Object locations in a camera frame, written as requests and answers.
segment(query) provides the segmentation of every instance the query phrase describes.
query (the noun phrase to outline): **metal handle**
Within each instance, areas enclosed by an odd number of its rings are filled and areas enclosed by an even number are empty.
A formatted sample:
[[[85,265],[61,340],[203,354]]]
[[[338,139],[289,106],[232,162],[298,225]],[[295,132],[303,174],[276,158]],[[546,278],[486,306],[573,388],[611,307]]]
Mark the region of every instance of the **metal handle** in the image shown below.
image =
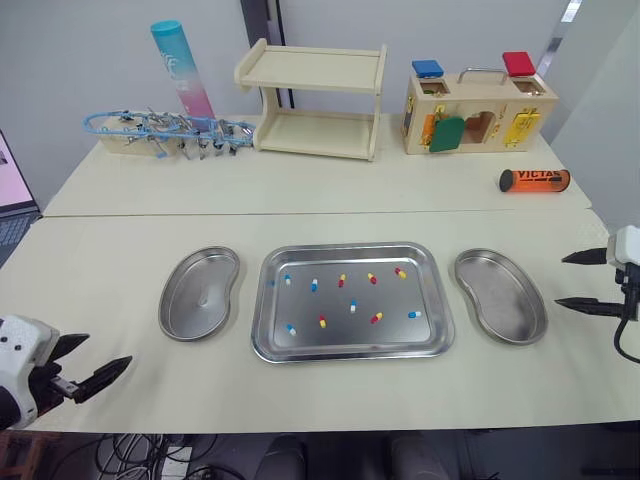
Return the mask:
[[[463,72],[460,73],[458,77],[458,83],[462,83],[462,77],[464,77],[465,73],[469,72],[484,72],[484,73],[501,73],[502,80],[500,81],[500,85],[504,85],[504,82],[507,80],[509,74],[504,70],[500,70],[499,68],[475,68],[475,67],[467,67]]]

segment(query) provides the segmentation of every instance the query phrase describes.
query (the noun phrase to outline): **robotic arm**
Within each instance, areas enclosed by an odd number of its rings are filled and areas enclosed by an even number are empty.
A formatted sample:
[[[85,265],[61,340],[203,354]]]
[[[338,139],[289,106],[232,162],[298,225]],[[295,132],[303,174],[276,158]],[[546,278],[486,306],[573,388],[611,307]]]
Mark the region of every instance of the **robotic arm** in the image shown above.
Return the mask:
[[[607,248],[592,248],[575,252],[562,259],[565,263],[580,265],[603,265],[609,263],[616,268],[615,281],[624,293],[624,303],[600,302],[595,298],[571,297],[556,300],[556,303],[586,313],[619,317],[620,324],[613,337],[613,345],[620,355],[627,360],[640,363],[625,352],[620,346],[620,338],[629,321],[638,321],[638,304],[640,303],[640,228],[627,226],[609,237]]]
[[[61,378],[62,367],[55,361],[87,338],[60,336],[56,329],[26,317],[0,317],[0,430],[24,428],[65,398],[83,403],[125,371],[132,357],[113,360],[80,383]]]

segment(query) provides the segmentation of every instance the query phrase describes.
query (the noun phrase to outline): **table tennis ball tube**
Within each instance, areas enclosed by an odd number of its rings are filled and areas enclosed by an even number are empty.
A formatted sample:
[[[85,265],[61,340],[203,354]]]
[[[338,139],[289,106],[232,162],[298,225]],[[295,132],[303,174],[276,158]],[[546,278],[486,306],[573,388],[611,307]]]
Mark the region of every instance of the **table tennis ball tube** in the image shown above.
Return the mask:
[[[500,175],[503,192],[562,192],[571,182],[568,170],[505,170]]]
[[[165,20],[151,25],[151,33],[156,41],[164,65],[176,85],[176,91],[187,115],[192,117],[215,118],[209,97],[204,90],[198,69],[193,61],[187,37],[182,24],[177,20]],[[209,129],[208,122],[196,123],[196,128]]]

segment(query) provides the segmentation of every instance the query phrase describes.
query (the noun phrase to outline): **stainless steel kidney dish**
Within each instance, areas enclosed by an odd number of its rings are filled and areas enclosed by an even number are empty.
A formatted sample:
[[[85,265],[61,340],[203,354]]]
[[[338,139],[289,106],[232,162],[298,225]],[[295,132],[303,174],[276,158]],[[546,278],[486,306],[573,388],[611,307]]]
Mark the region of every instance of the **stainless steel kidney dish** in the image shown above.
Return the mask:
[[[491,337],[528,345],[546,332],[547,314],[538,289],[504,255],[467,250],[456,259],[455,274],[473,302],[480,325]]]
[[[420,245],[283,247],[262,265],[252,340],[269,362],[429,357],[453,336],[438,269]]]
[[[197,340],[220,329],[229,317],[231,287],[240,261],[224,247],[199,250],[182,260],[162,292],[159,320],[175,340]]]

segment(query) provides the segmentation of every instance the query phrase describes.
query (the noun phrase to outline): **laptop screen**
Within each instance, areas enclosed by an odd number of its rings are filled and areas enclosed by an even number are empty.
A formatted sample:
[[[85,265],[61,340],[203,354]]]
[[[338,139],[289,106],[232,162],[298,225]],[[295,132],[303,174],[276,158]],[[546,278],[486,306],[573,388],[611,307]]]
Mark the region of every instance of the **laptop screen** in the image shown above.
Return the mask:
[[[36,206],[27,183],[0,132],[0,213]]]

